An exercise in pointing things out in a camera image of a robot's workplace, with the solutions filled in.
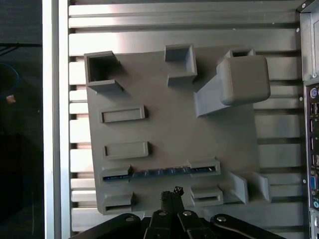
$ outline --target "dark background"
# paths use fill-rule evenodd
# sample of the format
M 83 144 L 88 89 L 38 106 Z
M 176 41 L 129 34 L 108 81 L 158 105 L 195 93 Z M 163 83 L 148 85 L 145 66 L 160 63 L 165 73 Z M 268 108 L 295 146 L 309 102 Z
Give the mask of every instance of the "dark background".
M 0 63 L 15 68 L 20 85 L 16 103 L 0 98 L 0 238 L 44 238 L 41 0 L 0 0 L 2 43 L 39 44 L 20 47 Z M 0 91 L 15 75 L 0 66 Z

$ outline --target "gray plastic tab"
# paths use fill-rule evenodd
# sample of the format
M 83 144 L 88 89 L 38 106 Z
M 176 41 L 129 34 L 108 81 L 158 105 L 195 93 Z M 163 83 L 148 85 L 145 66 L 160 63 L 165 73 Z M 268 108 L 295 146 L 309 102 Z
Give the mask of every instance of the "gray plastic tab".
M 271 202 L 268 179 L 255 172 L 240 174 L 247 180 L 250 202 Z
M 124 72 L 112 51 L 84 54 L 86 86 L 96 92 L 122 90 L 114 79 Z
M 121 176 L 121 175 L 128 175 L 132 170 L 131 166 L 126 167 L 118 167 L 118 168 L 108 168 L 102 170 L 100 173 L 100 178 L 103 177 L 112 177 L 112 176 Z
M 188 160 L 190 168 L 206 168 L 209 167 L 211 172 L 208 173 L 194 173 L 191 174 L 192 177 L 205 177 L 220 174 L 220 162 L 214 157 L 212 158 L 202 158 L 197 160 Z
M 218 187 L 190 188 L 194 206 L 214 206 L 224 204 L 223 192 Z
M 100 111 L 100 122 L 110 123 L 145 118 L 144 106 L 113 107 Z
M 133 195 L 133 192 L 129 192 L 123 195 L 107 196 L 103 203 L 104 213 L 131 212 Z
M 108 144 L 104 146 L 105 159 L 117 160 L 146 157 L 149 154 L 148 145 L 148 142 Z
M 230 192 L 235 194 L 244 204 L 247 204 L 249 202 L 247 180 L 232 172 L 227 172 L 227 176 L 232 181 Z
M 267 60 L 254 50 L 228 51 L 216 71 L 216 76 L 194 93 L 197 117 L 270 96 Z
M 193 44 L 165 46 L 164 54 L 168 66 L 167 85 L 191 84 L 197 76 Z

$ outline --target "metal frame edge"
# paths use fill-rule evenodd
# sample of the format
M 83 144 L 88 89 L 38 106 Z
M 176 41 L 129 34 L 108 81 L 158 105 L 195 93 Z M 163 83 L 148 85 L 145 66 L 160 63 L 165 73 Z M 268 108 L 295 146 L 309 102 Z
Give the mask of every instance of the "metal frame edge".
M 58 11 L 58 0 L 42 0 L 45 239 L 61 239 Z

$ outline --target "black robotic claw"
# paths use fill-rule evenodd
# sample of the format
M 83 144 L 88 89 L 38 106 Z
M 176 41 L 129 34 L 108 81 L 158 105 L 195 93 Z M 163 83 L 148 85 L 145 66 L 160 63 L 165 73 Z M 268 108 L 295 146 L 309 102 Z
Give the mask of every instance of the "black robotic claw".
M 121 214 L 72 239 L 283 239 L 226 214 L 208 222 L 185 210 L 182 187 L 161 194 L 161 209 L 141 220 L 134 214 Z

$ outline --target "usb port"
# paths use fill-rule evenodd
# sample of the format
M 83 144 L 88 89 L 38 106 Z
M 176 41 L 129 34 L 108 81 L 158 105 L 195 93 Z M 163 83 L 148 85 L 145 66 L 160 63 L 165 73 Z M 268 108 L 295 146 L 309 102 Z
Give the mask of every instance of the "usb port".
M 311 116 L 314 115 L 314 112 L 315 112 L 315 105 L 314 105 L 314 103 L 311 103 L 310 104 L 310 115 Z
M 317 162 L 317 161 L 316 161 L 316 157 L 312 154 L 312 155 L 311 155 L 311 165 L 312 165 L 312 166 L 315 166 L 315 165 L 316 165 L 316 162 Z
M 310 126 L 310 132 L 314 131 L 314 121 L 311 119 L 309 122 L 309 126 Z
M 314 149 L 314 138 L 310 138 L 310 150 Z

